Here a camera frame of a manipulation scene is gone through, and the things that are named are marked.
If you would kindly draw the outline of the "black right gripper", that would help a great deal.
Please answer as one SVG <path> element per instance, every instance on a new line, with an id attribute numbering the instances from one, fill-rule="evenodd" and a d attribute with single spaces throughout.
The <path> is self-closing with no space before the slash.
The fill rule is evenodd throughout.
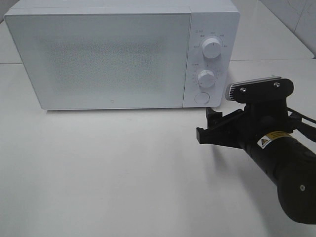
<path id="1" fill-rule="evenodd" d="M 300 146 L 290 135 L 297 120 L 289 118 L 285 98 L 247 103 L 244 109 L 225 116 L 211 107 L 206 108 L 205 112 L 207 129 L 196 128 L 199 144 L 245 151 L 294 151 Z"/>

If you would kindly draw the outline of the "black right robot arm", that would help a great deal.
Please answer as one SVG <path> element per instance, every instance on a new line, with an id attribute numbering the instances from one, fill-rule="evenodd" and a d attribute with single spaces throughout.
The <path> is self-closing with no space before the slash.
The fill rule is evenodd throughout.
<path id="1" fill-rule="evenodd" d="M 200 144 L 243 149 L 277 186 L 279 203 L 295 222 L 316 223 L 316 155 L 291 133 L 315 139 L 316 130 L 288 115 L 286 100 L 247 103 L 228 115 L 206 108 L 207 129 L 197 128 Z"/>

